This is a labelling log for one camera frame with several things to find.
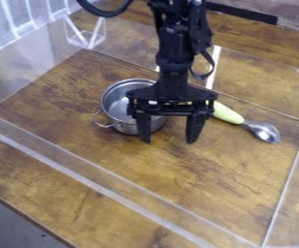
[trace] metal spoon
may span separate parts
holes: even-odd
[[[279,142],[279,132],[272,124],[263,121],[245,120],[233,110],[217,102],[215,102],[213,116],[244,127],[259,140],[268,143]]]

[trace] silver pot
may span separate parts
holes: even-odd
[[[113,128],[123,134],[127,135],[137,135],[137,126],[136,120],[132,116],[127,115],[127,104],[128,98],[125,97],[125,93],[129,90],[148,87],[153,84],[153,81],[140,78],[132,78],[127,80],[121,80],[115,83],[104,92],[101,98],[101,109],[93,114],[93,122],[97,126],[103,128]],[[100,113],[107,115],[108,125],[104,125],[97,122],[95,116]],[[151,117],[151,131],[153,132],[159,128],[161,128],[165,122],[165,116],[152,116]]]

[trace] yellow object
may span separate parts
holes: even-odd
[[[217,119],[233,124],[241,124],[244,122],[244,118],[233,110],[217,102],[215,102],[213,116]]]

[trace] pot handle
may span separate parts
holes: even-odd
[[[103,112],[103,110],[100,109],[93,115],[92,115],[92,122],[101,128],[111,128],[113,127],[115,125],[120,124],[120,122],[116,122],[116,123],[112,123],[112,124],[108,124],[108,125],[104,125],[101,124],[96,119],[95,119],[95,116],[99,115],[100,113]]]

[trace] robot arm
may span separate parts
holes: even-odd
[[[76,0],[96,16],[112,17],[125,11],[132,0],[127,0],[113,12],[103,12],[85,0]],[[212,33],[208,28],[204,0],[148,0],[159,40],[155,62],[159,79],[153,86],[127,92],[127,113],[136,119],[140,138],[149,142],[149,119],[155,115],[187,117],[187,142],[197,139],[204,122],[213,113],[216,93],[188,85],[188,72],[204,80],[213,71],[215,63],[207,53]],[[212,65],[204,75],[192,71],[193,57],[201,54]]]

